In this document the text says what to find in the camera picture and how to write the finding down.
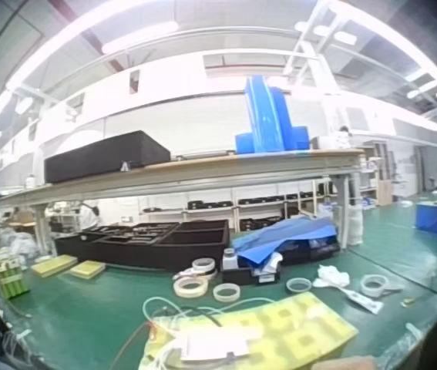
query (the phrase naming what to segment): metal shelf frame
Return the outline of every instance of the metal shelf frame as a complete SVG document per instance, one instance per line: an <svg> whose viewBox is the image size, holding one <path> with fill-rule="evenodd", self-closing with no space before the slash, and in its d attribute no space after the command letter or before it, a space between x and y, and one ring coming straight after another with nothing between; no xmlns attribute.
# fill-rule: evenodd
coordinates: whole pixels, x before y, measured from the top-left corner
<svg viewBox="0 0 437 370"><path fill-rule="evenodd" d="M338 195L338 204L344 210L341 246L345 248L348 179L360 172L361 153L361 150L306 150L163 163L23 191L0 199L0 208L33 207L37 241L47 253L51 250L51 240L45 209L52 202L180 193L332 176L341 179L346 187L340 192L341 196Z"/></svg>

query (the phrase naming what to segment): label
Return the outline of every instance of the label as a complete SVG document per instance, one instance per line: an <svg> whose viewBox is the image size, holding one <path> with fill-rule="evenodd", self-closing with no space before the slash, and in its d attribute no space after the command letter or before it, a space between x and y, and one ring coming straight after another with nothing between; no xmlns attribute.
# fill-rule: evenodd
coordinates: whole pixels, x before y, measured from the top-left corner
<svg viewBox="0 0 437 370"><path fill-rule="evenodd" d="M263 283L273 283L274 282L274 274L266 274L259 276L259 284Z"/></svg>
<svg viewBox="0 0 437 370"><path fill-rule="evenodd" d="M12 283L13 281L18 281L21 279L22 279L22 276L20 274L17 274L17 275L13 275L13 276L9 276L9 277L4 277L3 279L1 279L1 283L9 284L9 283Z"/></svg>

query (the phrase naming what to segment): yellow foam sponge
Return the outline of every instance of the yellow foam sponge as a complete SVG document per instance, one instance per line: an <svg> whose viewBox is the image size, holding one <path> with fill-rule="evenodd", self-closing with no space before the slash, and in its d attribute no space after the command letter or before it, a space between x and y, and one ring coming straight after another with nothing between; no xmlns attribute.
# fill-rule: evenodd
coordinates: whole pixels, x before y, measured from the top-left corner
<svg viewBox="0 0 437 370"><path fill-rule="evenodd" d="M105 264L102 262L84 261L73 267L69 272L78 278L91 279L103 270L105 270Z"/></svg>
<svg viewBox="0 0 437 370"><path fill-rule="evenodd" d="M48 276L57 274L77 263L78 259L76 257L63 254L62 256L40 262L39 264L34 264L32 270L42 278L47 278Z"/></svg>
<svg viewBox="0 0 437 370"><path fill-rule="evenodd" d="M297 294L278 302L243 311L214 316L224 327L248 328L262 333L259 339L248 342L249 354L235 361L220 364L224 370L291 370L308 369L323 358L340 355L343 347L357 333L357 329L321 302L311 292ZM161 318L170 325L171 318ZM203 317L183 318L174 322L173 330L204 330L213 325ZM153 365L153 358L173 337L156 326L146 343L140 370ZM171 353L167 367L185 367L179 353Z"/></svg>

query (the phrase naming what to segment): clear tape roll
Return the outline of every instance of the clear tape roll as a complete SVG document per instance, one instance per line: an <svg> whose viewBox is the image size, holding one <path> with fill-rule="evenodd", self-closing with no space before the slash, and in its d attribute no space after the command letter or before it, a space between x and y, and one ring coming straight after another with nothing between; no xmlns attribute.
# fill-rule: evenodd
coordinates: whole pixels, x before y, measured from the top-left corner
<svg viewBox="0 0 437 370"><path fill-rule="evenodd" d="M365 275L360 283L362 293L372 298L379 298L389 288L389 280L382 275Z"/></svg>
<svg viewBox="0 0 437 370"><path fill-rule="evenodd" d="M195 285L193 288L186 288L187 285ZM182 277L173 283L173 291L182 298L197 298L206 294L208 290L208 280L203 277L189 276Z"/></svg>
<svg viewBox="0 0 437 370"><path fill-rule="evenodd" d="M215 260L213 258L198 258L193 261L193 270L198 273L206 273L215 269Z"/></svg>
<svg viewBox="0 0 437 370"><path fill-rule="evenodd" d="M304 285L305 288L294 288L296 284ZM305 277L294 277L293 279L287 281L285 287L287 288L288 293L304 293L305 291L311 290L312 283L309 279L306 279Z"/></svg>
<svg viewBox="0 0 437 370"><path fill-rule="evenodd" d="M228 290L233 290L235 291L235 293L229 295L220 294L221 291L228 291ZM220 284L213 289L213 296L219 302L225 302L225 303L235 302L237 299L240 298L240 287L237 284L232 284L232 283Z"/></svg>

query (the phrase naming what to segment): small bottle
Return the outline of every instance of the small bottle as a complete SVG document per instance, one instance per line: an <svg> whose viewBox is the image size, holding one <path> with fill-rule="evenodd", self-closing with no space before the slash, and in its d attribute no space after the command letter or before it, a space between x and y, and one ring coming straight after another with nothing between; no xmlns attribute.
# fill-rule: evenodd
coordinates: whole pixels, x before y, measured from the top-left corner
<svg viewBox="0 0 437 370"><path fill-rule="evenodd" d="M35 176L29 175L28 177L26 177L25 188L33 189L34 187L35 187Z"/></svg>
<svg viewBox="0 0 437 370"><path fill-rule="evenodd" d="M222 260L222 270L233 270L239 268L237 261L237 255L233 248L227 248L224 250L224 259Z"/></svg>

